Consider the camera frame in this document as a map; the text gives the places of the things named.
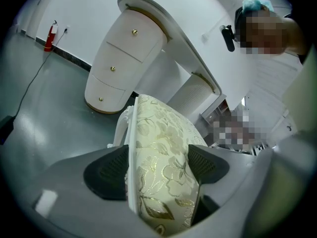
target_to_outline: gray floor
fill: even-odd
[[[0,120],[15,115],[48,54],[21,34],[8,38],[0,57]],[[15,193],[53,163],[112,143],[120,114],[100,114],[85,104],[87,78],[87,71],[56,54],[42,67],[25,96],[14,131],[0,146],[1,168]]]

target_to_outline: person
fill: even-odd
[[[278,16],[268,0],[244,0],[235,13],[235,40],[247,52],[280,55],[286,50],[304,62],[311,43],[305,38],[294,13]]]

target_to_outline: cream floral fabric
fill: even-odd
[[[188,166],[188,145],[206,143],[188,119],[151,96],[139,96],[137,117],[140,216],[169,236],[190,227],[198,183]]]

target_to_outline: gold floral pattern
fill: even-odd
[[[140,95],[136,135],[139,212],[163,236],[190,227],[198,183],[188,166],[188,144],[206,146],[185,117],[151,96]]]

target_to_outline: red fire extinguisher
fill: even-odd
[[[54,21],[55,21],[55,23],[50,28],[48,39],[46,40],[46,43],[44,46],[44,51],[51,51],[52,50],[52,44],[53,44],[55,35],[57,33],[57,29],[58,29],[58,24],[57,24],[56,20],[54,20]]]

